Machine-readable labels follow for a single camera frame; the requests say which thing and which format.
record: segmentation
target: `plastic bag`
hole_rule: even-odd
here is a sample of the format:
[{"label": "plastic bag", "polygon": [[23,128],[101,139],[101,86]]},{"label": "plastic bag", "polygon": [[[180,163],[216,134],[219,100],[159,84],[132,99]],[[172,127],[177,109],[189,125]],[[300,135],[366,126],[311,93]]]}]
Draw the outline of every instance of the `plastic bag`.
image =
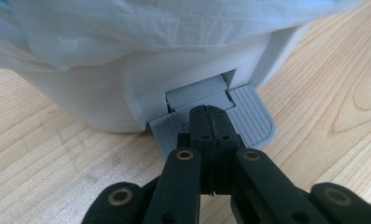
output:
[{"label": "plastic bag", "polygon": [[0,67],[65,71],[136,50],[208,50],[296,26],[358,0],[0,1]]}]

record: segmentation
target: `ribbed pedal surface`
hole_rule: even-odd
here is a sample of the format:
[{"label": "ribbed pedal surface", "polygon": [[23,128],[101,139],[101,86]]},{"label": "ribbed pedal surface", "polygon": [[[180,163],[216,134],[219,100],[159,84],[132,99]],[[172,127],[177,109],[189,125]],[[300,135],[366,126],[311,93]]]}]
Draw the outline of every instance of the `ribbed pedal surface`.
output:
[{"label": "ribbed pedal surface", "polygon": [[[246,85],[229,92],[235,106],[226,110],[236,132],[247,147],[261,148],[275,133],[274,121],[254,87]],[[177,134],[188,132],[175,112],[149,122],[166,160],[176,148]]]}]

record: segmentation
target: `gray foot pedal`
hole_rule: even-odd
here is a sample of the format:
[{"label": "gray foot pedal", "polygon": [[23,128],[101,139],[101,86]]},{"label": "gray foot pedal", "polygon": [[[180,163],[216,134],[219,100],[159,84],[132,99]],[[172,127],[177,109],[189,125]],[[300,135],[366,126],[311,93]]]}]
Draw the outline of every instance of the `gray foot pedal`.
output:
[{"label": "gray foot pedal", "polygon": [[[254,87],[246,85],[228,94],[234,106],[225,110],[236,132],[245,146],[261,148],[272,139],[275,125],[258,93]],[[169,153],[176,149],[177,134],[187,133],[188,127],[176,112],[151,120],[149,124],[166,160]]]}]

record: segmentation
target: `light wood surface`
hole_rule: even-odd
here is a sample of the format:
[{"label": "light wood surface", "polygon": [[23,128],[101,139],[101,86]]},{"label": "light wood surface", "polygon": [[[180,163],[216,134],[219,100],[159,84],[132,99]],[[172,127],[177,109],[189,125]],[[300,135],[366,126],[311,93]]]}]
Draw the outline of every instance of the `light wood surface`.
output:
[{"label": "light wood surface", "polygon": [[[263,150],[297,186],[334,182],[371,203],[371,1],[316,21],[258,91],[277,125]],[[90,128],[0,69],[0,223],[78,223],[105,187],[163,165],[150,131]],[[228,197],[202,197],[200,221],[234,223]]]}]

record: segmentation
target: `wooden floor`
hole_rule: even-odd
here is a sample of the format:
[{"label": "wooden floor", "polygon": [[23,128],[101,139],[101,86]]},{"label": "wooden floor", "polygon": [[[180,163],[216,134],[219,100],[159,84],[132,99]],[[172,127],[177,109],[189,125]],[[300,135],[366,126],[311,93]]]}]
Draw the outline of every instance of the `wooden floor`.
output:
[{"label": "wooden floor", "polygon": [[[263,150],[300,188],[345,186],[371,203],[371,0],[316,21],[259,93],[277,125]],[[150,131],[105,133],[0,69],[0,223],[78,223],[99,192],[159,175]],[[201,223],[234,223],[202,197]]]}]

